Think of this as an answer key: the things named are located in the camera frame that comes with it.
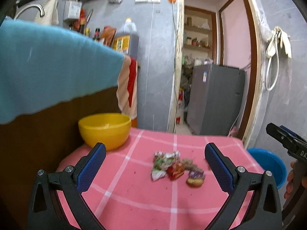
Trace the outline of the red yellow snack packet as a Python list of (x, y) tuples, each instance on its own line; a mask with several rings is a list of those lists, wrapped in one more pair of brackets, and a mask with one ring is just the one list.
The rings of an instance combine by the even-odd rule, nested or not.
[(185, 165), (180, 162), (173, 163), (167, 168), (167, 175), (171, 181), (174, 181), (181, 177), (185, 172)]

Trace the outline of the green white wrapper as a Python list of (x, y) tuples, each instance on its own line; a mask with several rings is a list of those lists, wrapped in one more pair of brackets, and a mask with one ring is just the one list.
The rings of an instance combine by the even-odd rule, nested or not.
[(180, 152), (174, 151), (172, 153), (155, 152), (153, 155), (153, 169), (151, 171), (151, 180), (157, 181), (167, 175), (167, 169), (171, 167), (176, 161), (180, 160)]

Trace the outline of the blue plastic bucket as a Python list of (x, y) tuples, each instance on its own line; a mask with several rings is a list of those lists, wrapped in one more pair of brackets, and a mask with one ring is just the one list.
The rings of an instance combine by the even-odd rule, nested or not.
[(277, 188), (280, 189), (287, 178), (287, 170), (283, 161), (275, 154), (264, 149), (247, 149), (249, 154), (264, 169), (272, 172)]

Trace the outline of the brown counter cabinet front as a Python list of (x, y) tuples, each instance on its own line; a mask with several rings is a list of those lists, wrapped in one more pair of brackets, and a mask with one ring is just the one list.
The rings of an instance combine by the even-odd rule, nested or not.
[(1, 125), (1, 229), (26, 229), (37, 171), (56, 171), (83, 144), (80, 119), (120, 111), (116, 90), (74, 98)]

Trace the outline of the yellow plastic bowl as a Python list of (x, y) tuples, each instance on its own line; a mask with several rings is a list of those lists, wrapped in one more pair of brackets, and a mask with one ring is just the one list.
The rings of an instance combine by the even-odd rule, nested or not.
[(131, 126), (130, 117), (120, 113), (94, 114), (78, 121), (84, 142), (90, 147), (102, 143), (108, 151), (119, 148), (127, 141)]

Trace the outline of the pink checked tablecloth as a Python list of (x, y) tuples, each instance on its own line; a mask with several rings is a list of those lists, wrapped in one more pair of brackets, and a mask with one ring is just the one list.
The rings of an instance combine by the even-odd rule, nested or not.
[[(237, 138), (132, 129), (127, 142), (107, 154), (82, 196), (106, 229), (205, 229), (227, 199), (205, 161), (210, 142), (235, 165), (263, 172)], [(187, 175), (153, 181), (153, 156), (159, 151), (192, 159), (205, 172), (204, 184), (188, 186)]]

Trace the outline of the red white rice sack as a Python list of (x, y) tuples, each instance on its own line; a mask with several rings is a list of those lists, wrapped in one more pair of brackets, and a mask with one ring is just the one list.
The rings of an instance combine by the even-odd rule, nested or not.
[(180, 88), (178, 101), (177, 101), (177, 109), (176, 109), (176, 119), (175, 122), (177, 125), (183, 123), (184, 118), (184, 90)]

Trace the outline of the grey refrigerator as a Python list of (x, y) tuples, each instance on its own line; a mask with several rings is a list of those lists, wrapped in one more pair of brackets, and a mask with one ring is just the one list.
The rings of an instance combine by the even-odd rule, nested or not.
[(245, 71), (216, 64), (193, 68), (187, 124), (195, 135), (227, 136), (239, 115)]

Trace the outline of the white rubber gloves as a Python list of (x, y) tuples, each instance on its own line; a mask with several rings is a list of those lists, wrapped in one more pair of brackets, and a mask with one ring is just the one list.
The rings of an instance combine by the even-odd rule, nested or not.
[(292, 49), (291, 49), (289, 35), (285, 31), (283, 31), (282, 28), (279, 26), (276, 26), (274, 30), (277, 33), (277, 38), (279, 39), (280, 49), (284, 48), (285, 54), (288, 56), (289, 59), (291, 59)]

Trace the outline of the teal orange red towel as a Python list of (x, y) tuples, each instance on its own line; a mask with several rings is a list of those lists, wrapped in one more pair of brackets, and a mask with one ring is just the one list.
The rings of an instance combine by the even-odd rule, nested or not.
[(58, 26), (1, 24), (1, 123), (109, 88), (122, 114), (137, 117), (137, 63)]

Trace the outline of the wooden shelf unit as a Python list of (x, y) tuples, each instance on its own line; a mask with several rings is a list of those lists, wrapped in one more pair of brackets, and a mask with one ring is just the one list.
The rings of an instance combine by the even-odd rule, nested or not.
[(210, 58), (217, 54), (216, 13), (192, 6), (184, 10), (183, 54), (193, 58)]

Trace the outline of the dark sauce bottle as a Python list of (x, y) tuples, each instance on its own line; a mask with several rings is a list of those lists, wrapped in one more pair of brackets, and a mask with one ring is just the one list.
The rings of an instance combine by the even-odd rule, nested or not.
[(96, 42), (100, 41), (100, 28), (95, 29), (93, 40)]

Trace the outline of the large cooking oil jug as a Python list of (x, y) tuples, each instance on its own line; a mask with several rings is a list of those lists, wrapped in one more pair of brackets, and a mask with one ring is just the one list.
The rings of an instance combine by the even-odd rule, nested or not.
[(127, 18), (125, 23), (116, 31), (112, 48), (124, 55), (137, 60), (139, 35), (135, 23)]

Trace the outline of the beige hanging cloth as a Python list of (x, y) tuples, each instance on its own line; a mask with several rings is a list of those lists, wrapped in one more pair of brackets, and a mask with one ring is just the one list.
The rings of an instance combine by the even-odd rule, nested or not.
[(34, 22), (41, 25), (58, 25), (58, 0), (47, 0), (43, 5), (43, 9), (45, 11), (45, 15), (43, 17), (37, 13)]

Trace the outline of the white wall box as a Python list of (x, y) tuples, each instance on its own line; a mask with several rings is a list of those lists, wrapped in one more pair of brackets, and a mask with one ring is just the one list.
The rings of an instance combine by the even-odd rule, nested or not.
[(82, 2), (65, 1), (63, 21), (78, 20), (80, 17)]

